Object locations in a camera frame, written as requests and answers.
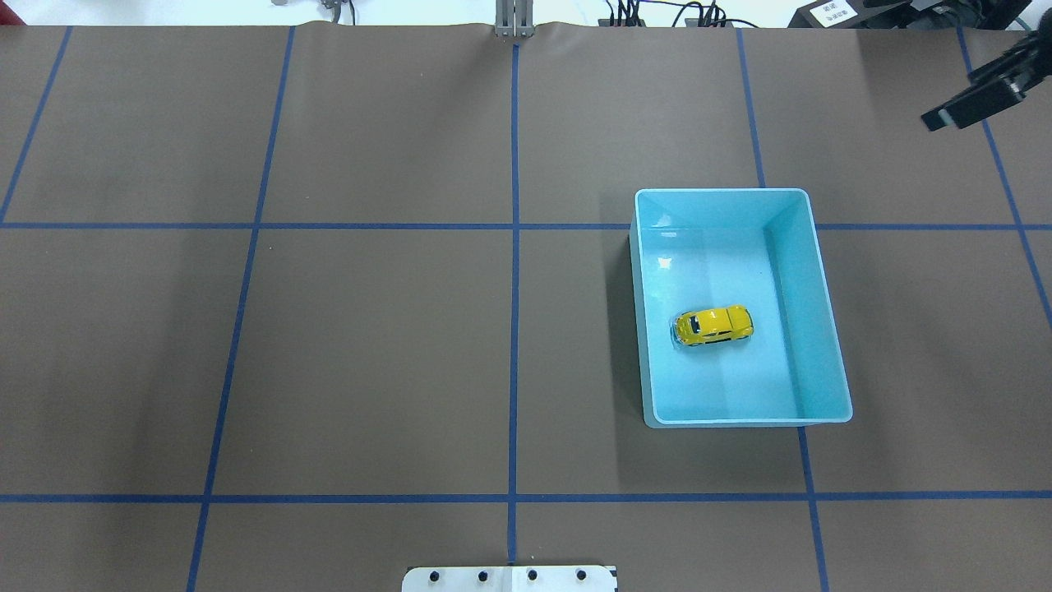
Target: metal bracket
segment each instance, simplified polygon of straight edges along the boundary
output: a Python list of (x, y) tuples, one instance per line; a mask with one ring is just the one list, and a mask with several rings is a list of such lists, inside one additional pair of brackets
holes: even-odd
[(402, 592), (618, 592), (612, 566), (412, 568)]
[(533, 36), (533, 0), (497, 0), (498, 37)]

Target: black device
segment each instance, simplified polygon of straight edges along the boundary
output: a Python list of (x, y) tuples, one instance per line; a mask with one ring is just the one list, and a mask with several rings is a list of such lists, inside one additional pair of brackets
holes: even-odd
[[(817, 0), (796, 9), (790, 27), (1004, 29), (1031, 0)], [(836, 5), (829, 12), (830, 5)], [(830, 19), (835, 11), (846, 17)]]
[(934, 131), (953, 124), (959, 128), (1023, 102), (1027, 90), (1052, 75), (1052, 9), (1037, 29), (1027, 34), (999, 58), (968, 75), (971, 85), (920, 116)]

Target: white label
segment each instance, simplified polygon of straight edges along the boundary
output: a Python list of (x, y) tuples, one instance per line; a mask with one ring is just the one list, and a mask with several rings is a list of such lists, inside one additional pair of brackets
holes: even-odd
[(814, 18), (818, 19), (822, 26), (833, 26), (836, 23), (844, 22), (851, 17), (857, 17), (858, 13), (854, 12), (851, 4), (848, 4), (847, 0), (833, 0), (832, 2), (826, 2), (821, 6), (815, 6), (811, 8), (811, 14)]

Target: white wall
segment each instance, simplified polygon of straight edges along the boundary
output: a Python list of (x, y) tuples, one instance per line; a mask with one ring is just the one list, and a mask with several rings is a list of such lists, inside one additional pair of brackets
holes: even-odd
[[(782, 27), (806, 0), (719, 0), (729, 17), (760, 26)], [(328, 20), (319, 0), (7, 0), (29, 24), (299, 24)], [(456, 24), (493, 22), (494, 0), (355, 0), (361, 24)], [(603, 0), (534, 0), (534, 21), (594, 25), (609, 14)], [(1034, 0), (1023, 14), (1032, 26), (1052, 0)], [(677, 8), (645, 4), (640, 15), (651, 26), (668, 26)], [(344, 11), (341, 22), (350, 22)]]

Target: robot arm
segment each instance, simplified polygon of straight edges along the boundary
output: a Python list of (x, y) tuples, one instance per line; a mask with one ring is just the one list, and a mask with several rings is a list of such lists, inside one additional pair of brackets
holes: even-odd
[(1048, 75), (1052, 75), (1052, 9), (1045, 13), (1036, 30), (969, 74), (971, 86), (920, 119), (931, 131), (950, 124), (967, 127), (1023, 102), (1027, 90)]

